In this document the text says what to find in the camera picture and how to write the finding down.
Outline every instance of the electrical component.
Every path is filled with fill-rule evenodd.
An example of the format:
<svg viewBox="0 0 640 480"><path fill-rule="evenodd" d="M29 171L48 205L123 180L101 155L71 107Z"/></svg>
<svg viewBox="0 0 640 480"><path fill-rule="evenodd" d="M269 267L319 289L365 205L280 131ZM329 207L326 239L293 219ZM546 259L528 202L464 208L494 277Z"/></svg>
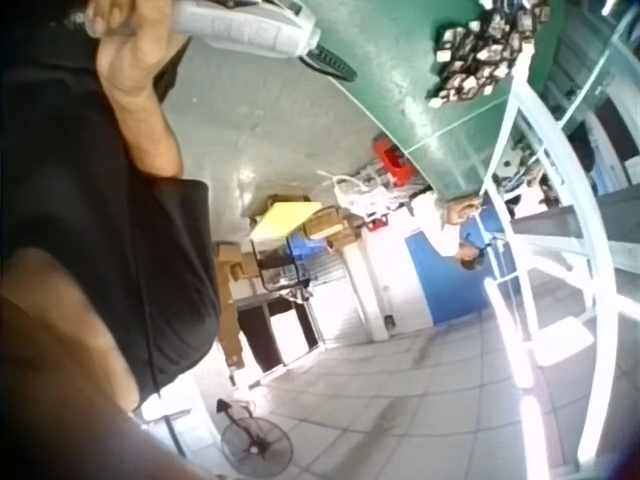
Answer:
<svg viewBox="0 0 640 480"><path fill-rule="evenodd" d="M85 27L94 33L90 22ZM133 28L124 25L117 33L132 33ZM173 30L223 50L297 57L308 68L344 82L357 78L344 60L318 44L315 16L293 0L175 0Z"/></svg>

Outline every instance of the person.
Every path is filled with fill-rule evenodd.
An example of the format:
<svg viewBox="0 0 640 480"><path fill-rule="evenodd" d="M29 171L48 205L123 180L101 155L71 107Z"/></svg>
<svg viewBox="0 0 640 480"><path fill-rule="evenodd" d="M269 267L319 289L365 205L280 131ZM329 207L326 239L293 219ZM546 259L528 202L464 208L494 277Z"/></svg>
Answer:
<svg viewBox="0 0 640 480"><path fill-rule="evenodd" d="M465 270L483 265L484 250L467 238L460 238L460 226L480 212L482 197L473 194L443 202L432 190L414 198L411 206L427 239L441 256L455 258Z"/></svg>
<svg viewBox="0 0 640 480"><path fill-rule="evenodd" d="M39 478L201 478L128 415L218 328L208 189L182 178L160 104L187 39L171 33L171 0L11 3L3 464ZM69 28L76 7L99 40ZM125 22L135 32L111 33Z"/></svg>

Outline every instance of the floor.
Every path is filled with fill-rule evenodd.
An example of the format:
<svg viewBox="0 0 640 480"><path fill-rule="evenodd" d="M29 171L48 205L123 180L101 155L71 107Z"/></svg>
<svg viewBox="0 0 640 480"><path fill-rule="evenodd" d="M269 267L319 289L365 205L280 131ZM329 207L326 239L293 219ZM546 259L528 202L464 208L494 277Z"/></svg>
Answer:
<svg viewBox="0 0 640 480"><path fill-rule="evenodd" d="M537 271L530 279L543 328L584 311L577 289ZM640 291L637 276L622 274L618 281L621 291ZM521 308L516 304L512 313ZM593 320L584 325L595 334ZM623 448L640 428L640 322L621 316L619 325L603 456ZM527 394L539 406L553 478L575 471L596 345L534 369ZM280 425L293 441L294 459L281 480L533 480L527 477L524 431L531 417L523 422L523 396L492 310L388 342L313 353L250 393L256 415ZM194 408L177 422L188 458L238 478L203 412Z"/></svg>

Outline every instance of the gray floor tile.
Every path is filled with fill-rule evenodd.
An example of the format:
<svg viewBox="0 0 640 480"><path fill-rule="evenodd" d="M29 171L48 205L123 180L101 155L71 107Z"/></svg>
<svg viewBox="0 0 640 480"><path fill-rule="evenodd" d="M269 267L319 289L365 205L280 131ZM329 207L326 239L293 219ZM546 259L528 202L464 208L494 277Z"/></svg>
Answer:
<svg viewBox="0 0 640 480"><path fill-rule="evenodd" d="M413 368L432 367L438 364L440 350L444 340L435 331L424 338L419 338L411 347Z"/></svg>
<svg viewBox="0 0 640 480"><path fill-rule="evenodd" d="M406 352L413 339L403 338L399 340L389 340L388 342L379 343L379 348L376 351L376 355L393 355L395 353Z"/></svg>
<svg viewBox="0 0 640 480"><path fill-rule="evenodd" d="M291 401L276 408L275 412L288 418L305 419L326 401L326 397L301 393Z"/></svg>
<svg viewBox="0 0 640 480"><path fill-rule="evenodd" d="M320 380L306 389L308 393L333 395L349 381L347 375L321 375Z"/></svg>
<svg viewBox="0 0 640 480"><path fill-rule="evenodd" d="M300 422L289 432L291 442L294 445L294 463L299 467L306 468L338 438L340 433L340 430L335 428Z"/></svg>
<svg viewBox="0 0 640 480"><path fill-rule="evenodd" d="M430 375L430 368L393 373L387 384L380 390L380 395L389 397L422 395L427 390Z"/></svg>
<svg viewBox="0 0 640 480"><path fill-rule="evenodd" d="M481 322L480 321L466 321L457 325L450 326L445 334L445 342L453 343L461 340L467 340L469 338L480 337L481 335Z"/></svg>
<svg viewBox="0 0 640 480"><path fill-rule="evenodd" d="M347 428L355 416L364 410L368 402L367 398L328 398L307 418L310 422L328 427Z"/></svg>
<svg viewBox="0 0 640 480"><path fill-rule="evenodd" d="M570 403L556 410L558 421L558 433L564 454L565 463L576 461L578 444L584 427L584 420L587 417L587 398Z"/></svg>
<svg viewBox="0 0 640 480"><path fill-rule="evenodd" d="M231 478L238 476L227 459L224 458L224 455L217 444L201 448L200 450L191 453L188 458L189 462L198 465L208 473L214 475L228 475Z"/></svg>
<svg viewBox="0 0 640 480"><path fill-rule="evenodd" d="M486 355L496 350L504 350L504 341L498 325L493 322L490 327L482 331L482 353Z"/></svg>
<svg viewBox="0 0 640 480"><path fill-rule="evenodd" d="M334 373L336 375L357 375L362 372L362 369L367 364L367 360L366 358L357 358L342 362L340 368L336 369Z"/></svg>
<svg viewBox="0 0 640 480"><path fill-rule="evenodd" d="M196 451L214 443L214 437L206 427L197 427L180 433L180 441L189 451Z"/></svg>
<svg viewBox="0 0 640 480"><path fill-rule="evenodd" d="M280 475L274 477L275 480L297 480L302 473L295 465L289 465L289 467Z"/></svg>
<svg viewBox="0 0 640 480"><path fill-rule="evenodd" d="M389 372L392 368L387 361L387 356L372 357L365 361L360 373L383 373Z"/></svg>
<svg viewBox="0 0 640 480"><path fill-rule="evenodd" d="M429 393L450 392L480 385L480 357L438 365L427 386Z"/></svg>
<svg viewBox="0 0 640 480"><path fill-rule="evenodd" d="M521 390L511 380L484 385L480 390L480 429L520 421Z"/></svg>
<svg viewBox="0 0 640 480"><path fill-rule="evenodd" d="M475 432L479 389L424 397L409 434L444 435Z"/></svg>
<svg viewBox="0 0 640 480"><path fill-rule="evenodd" d="M544 369L553 405L561 407L591 391L595 345Z"/></svg>
<svg viewBox="0 0 640 480"><path fill-rule="evenodd" d="M598 452L614 453L626 448L639 431L640 395L625 377L617 376Z"/></svg>
<svg viewBox="0 0 640 480"><path fill-rule="evenodd" d="M564 454L562 452L562 442L560 441L560 431L553 412L547 413L543 417L544 434L547 442L547 460L551 470L565 465Z"/></svg>
<svg viewBox="0 0 640 480"><path fill-rule="evenodd" d="M511 366L504 350L497 350L482 357L482 383L508 378L511 378Z"/></svg>
<svg viewBox="0 0 640 480"><path fill-rule="evenodd" d="M296 480L320 480L320 477L310 472L302 472L296 477Z"/></svg>
<svg viewBox="0 0 640 480"><path fill-rule="evenodd" d="M617 363L640 386L640 322L621 316L619 325Z"/></svg>
<svg viewBox="0 0 640 480"><path fill-rule="evenodd" d="M526 480L524 440L520 424L477 434L468 478Z"/></svg>
<svg viewBox="0 0 640 480"><path fill-rule="evenodd" d="M268 415L264 415L264 417L267 420L271 420L273 423L287 432L291 431L291 429L295 427L299 422L299 420L283 417L282 415L278 415L277 413L270 413Z"/></svg>
<svg viewBox="0 0 640 480"><path fill-rule="evenodd" d="M326 480L376 478L399 437L377 433L344 432L309 467Z"/></svg>
<svg viewBox="0 0 640 480"><path fill-rule="evenodd" d="M445 343L440 351L439 363L450 363L480 355L481 340L480 335L476 335L455 342Z"/></svg>
<svg viewBox="0 0 640 480"><path fill-rule="evenodd" d="M347 397L373 397L382 390L390 378L389 373L352 376L336 394Z"/></svg>
<svg viewBox="0 0 640 480"><path fill-rule="evenodd" d="M409 428L420 400L420 397L374 398L349 429L402 435Z"/></svg>
<svg viewBox="0 0 640 480"><path fill-rule="evenodd" d="M473 435L405 437L378 480L464 480Z"/></svg>
<svg viewBox="0 0 640 480"><path fill-rule="evenodd" d="M277 410L298 395L300 395L300 392L296 390L283 390L281 388L267 386L251 390L249 398L253 400L255 404L255 413L257 415L265 415L266 413Z"/></svg>

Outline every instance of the hanging item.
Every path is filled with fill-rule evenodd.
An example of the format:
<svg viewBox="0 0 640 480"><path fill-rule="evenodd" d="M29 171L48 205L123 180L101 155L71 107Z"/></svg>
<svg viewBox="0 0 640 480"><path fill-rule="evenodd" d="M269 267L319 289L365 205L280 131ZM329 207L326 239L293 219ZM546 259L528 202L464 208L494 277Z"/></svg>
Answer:
<svg viewBox="0 0 640 480"><path fill-rule="evenodd" d="M416 170L411 161L387 137L373 141L373 151L391 176L394 187L403 187L409 183Z"/></svg>
<svg viewBox="0 0 640 480"><path fill-rule="evenodd" d="M490 95L521 54L533 55L533 36L550 17L548 0L533 1L530 8L518 0L493 2L482 18L446 28L436 49L436 61L444 64L441 82L428 105Z"/></svg>

